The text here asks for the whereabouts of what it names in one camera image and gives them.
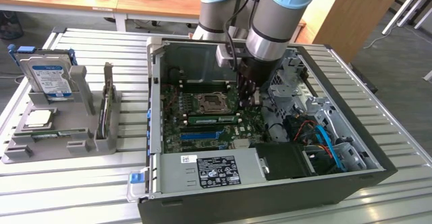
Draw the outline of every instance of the circuit board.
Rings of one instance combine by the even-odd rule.
[[[195,84],[161,88],[163,153],[246,148],[265,142],[259,108],[237,108],[235,87]]]

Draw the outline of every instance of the power supply label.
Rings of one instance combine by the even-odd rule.
[[[234,156],[198,158],[195,164],[202,188],[241,184]]]
[[[45,94],[50,97],[67,97],[71,95],[69,83],[62,78],[65,72],[61,66],[31,66],[31,69]]]

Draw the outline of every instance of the wooden cabinet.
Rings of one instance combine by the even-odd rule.
[[[330,45],[349,63],[393,1],[313,0],[295,42]]]

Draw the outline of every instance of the metal slotted table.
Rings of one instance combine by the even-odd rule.
[[[113,63],[122,91],[119,139],[111,155],[3,165],[0,163],[0,222],[139,223],[126,202],[130,171],[145,164],[146,51],[142,33],[66,29],[51,33],[45,49],[75,50],[91,90],[102,87],[102,65]],[[398,172],[337,205],[250,218],[233,223],[429,223],[432,160],[331,50],[305,46],[322,72],[379,144]],[[0,116],[0,142],[7,142],[29,98],[26,80]],[[1,144],[2,155],[6,144]]]

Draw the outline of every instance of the robotic arm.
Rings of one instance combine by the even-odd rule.
[[[229,0],[213,1],[219,6]],[[257,97],[258,88],[267,80],[278,59],[283,55],[291,34],[310,1],[258,0],[245,47],[234,48],[234,53],[233,48],[226,44],[219,45],[217,48],[218,65],[221,67],[230,67],[237,71],[238,104],[241,107],[259,104]],[[202,25],[202,23],[209,21],[206,19],[207,11],[214,10],[203,9],[206,12],[202,12],[201,8],[199,27],[203,27],[205,30],[209,29]],[[215,11],[222,16],[223,9],[218,8]],[[213,23],[209,26],[219,26],[219,24]],[[206,31],[217,33],[219,29],[213,27]]]

